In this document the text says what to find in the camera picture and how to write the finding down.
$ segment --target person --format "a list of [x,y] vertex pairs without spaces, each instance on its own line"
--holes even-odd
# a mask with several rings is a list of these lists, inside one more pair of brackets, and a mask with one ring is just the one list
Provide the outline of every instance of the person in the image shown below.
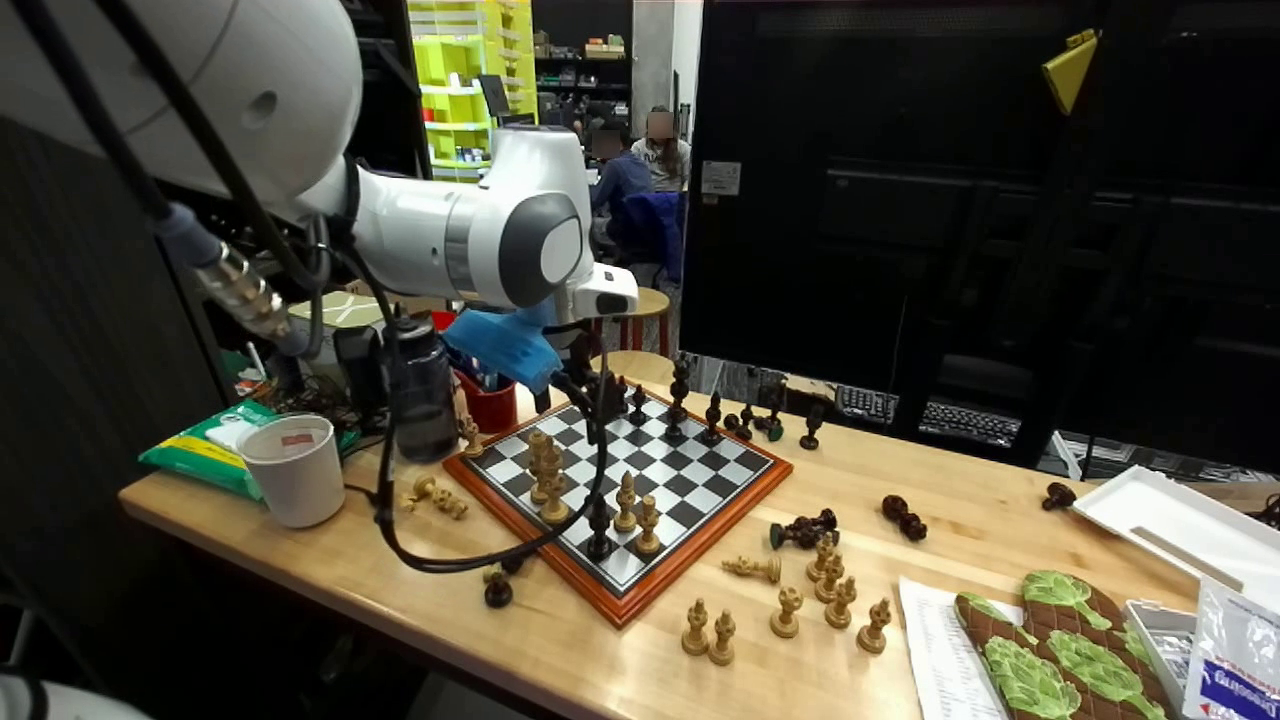
[[592,212],[606,215],[603,236],[612,244],[626,244],[637,230],[626,224],[626,200],[638,193],[657,193],[649,163],[626,153],[626,130],[621,123],[603,123],[595,130],[595,170],[601,183],[592,183]]
[[645,136],[633,153],[649,163],[658,189],[685,193],[687,183],[687,142],[675,136],[675,117],[668,107],[653,107],[645,117]]

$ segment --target blue object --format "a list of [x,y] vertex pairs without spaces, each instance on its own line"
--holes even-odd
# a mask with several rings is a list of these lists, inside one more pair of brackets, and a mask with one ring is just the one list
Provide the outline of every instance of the blue object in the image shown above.
[[537,312],[466,309],[446,322],[443,343],[528,393],[544,393],[558,371],[558,352],[549,343]]

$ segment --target bottle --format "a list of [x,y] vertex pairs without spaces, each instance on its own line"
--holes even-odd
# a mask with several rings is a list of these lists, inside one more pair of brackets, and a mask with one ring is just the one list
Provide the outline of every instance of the bottle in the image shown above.
[[401,356],[386,356],[397,449],[433,463],[455,449],[451,369],[433,322],[401,320]]

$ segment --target wooden chessboard frame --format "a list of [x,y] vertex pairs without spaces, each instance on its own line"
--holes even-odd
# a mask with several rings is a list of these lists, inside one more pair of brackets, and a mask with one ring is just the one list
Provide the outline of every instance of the wooden chessboard frame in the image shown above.
[[[537,418],[491,436],[491,443],[528,432]],[[550,565],[567,588],[575,588],[601,614],[606,614],[616,627],[633,622],[664,588],[673,588],[733,522],[741,522],[779,480],[790,476],[790,463],[770,455],[758,443],[749,443],[751,451],[769,455],[770,463],[741,488],[733,501],[725,501],[703,522],[685,537],[668,554],[658,554],[626,590],[612,590],[592,569],[582,569],[581,554],[572,554],[558,539],[540,546],[540,561]],[[458,480],[509,533],[520,539],[540,537],[544,528],[528,521],[498,488],[484,480],[481,466],[470,466],[462,455],[443,460],[446,476]]]

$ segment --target black cable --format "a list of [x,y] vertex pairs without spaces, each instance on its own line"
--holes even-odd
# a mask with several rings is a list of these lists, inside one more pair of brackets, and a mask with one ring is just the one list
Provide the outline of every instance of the black cable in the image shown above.
[[[372,280],[365,257],[350,246],[350,257],[344,250],[331,250],[338,263],[347,263],[372,293],[379,314],[385,314],[385,343],[386,343],[386,359],[393,359],[393,384],[397,376],[404,371],[404,356],[401,356],[401,332],[397,332],[397,312],[386,305],[386,293]],[[385,537],[385,545],[397,551],[401,565],[417,569],[417,570],[470,570],[470,569],[486,569],[486,565],[509,565],[509,561],[523,561],[531,554],[537,546],[550,545],[556,537],[564,537],[589,507],[592,501],[603,491],[603,463],[606,463],[606,436],[603,436],[603,418],[589,409],[589,399],[564,384],[567,396],[582,409],[582,418],[589,423],[601,423],[601,449],[595,449],[595,480],[582,497],[582,503],[575,510],[567,510],[564,522],[556,528],[544,528],[540,537],[523,539],[523,545],[511,545],[511,546],[498,546],[498,551],[484,551],[484,554],[417,554],[401,545],[397,537],[397,485],[393,485],[393,440],[397,440],[397,415],[386,418],[385,427],[385,451],[379,451],[379,463],[374,463],[374,488],[372,488],[372,521]]]
[[197,102],[197,96],[186,92],[186,83],[174,75],[174,68],[167,62],[165,49],[151,41],[151,31],[134,20],[134,11],[123,0],[95,0],[95,9],[115,23],[115,31],[123,36],[123,45],[134,51],[134,59],[147,68],[147,75],[161,83],[165,98],[174,107],[174,117],[186,123],[186,130],[197,136],[197,142],[203,148],[210,170],[225,181],[225,189],[233,193],[233,200],[248,212],[255,236],[273,246],[273,257],[279,257],[284,273],[308,286],[320,293],[317,273],[305,267],[299,257],[290,257],[290,246],[284,244],[279,228],[273,224],[273,215],[265,212],[265,204],[255,200],[255,193],[248,189],[236,157],[226,153],[226,142],[216,136],[216,128],[208,123],[203,107]]
[[44,0],[11,0],[11,9],[22,20],[22,28],[30,31],[30,41],[41,45],[41,51],[51,62],[55,78],[62,83],[62,92],[70,96],[70,102],[74,102],[82,128],[91,130],[91,140],[109,153],[109,161],[123,175],[129,193],[145,204],[145,212],[151,220],[165,220],[167,215],[165,193],[151,183],[145,163],[123,142],[111,112],[102,107],[102,98],[87,83],[82,62],[74,59],[68,36],[55,28],[51,11],[44,9]]

